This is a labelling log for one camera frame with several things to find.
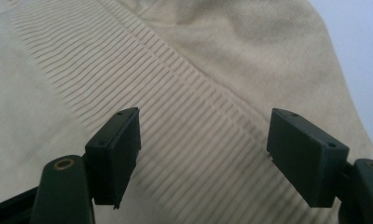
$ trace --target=wrinkled fabric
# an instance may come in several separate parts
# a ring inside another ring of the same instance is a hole
[[[0,202],[132,106],[137,167],[97,223],[337,223],[268,158],[273,107],[373,159],[306,1],[0,1]]]

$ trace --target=screw hole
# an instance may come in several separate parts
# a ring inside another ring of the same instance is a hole
[[[72,159],[63,159],[61,161],[57,161],[53,167],[55,168],[55,170],[65,170],[71,166],[74,165],[74,160]]]

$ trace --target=stripe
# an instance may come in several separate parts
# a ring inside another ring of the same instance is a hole
[[[334,222],[336,213],[310,210],[268,159],[256,121],[269,121],[118,1],[31,1],[12,21],[85,133],[140,107],[132,179],[174,222]]]

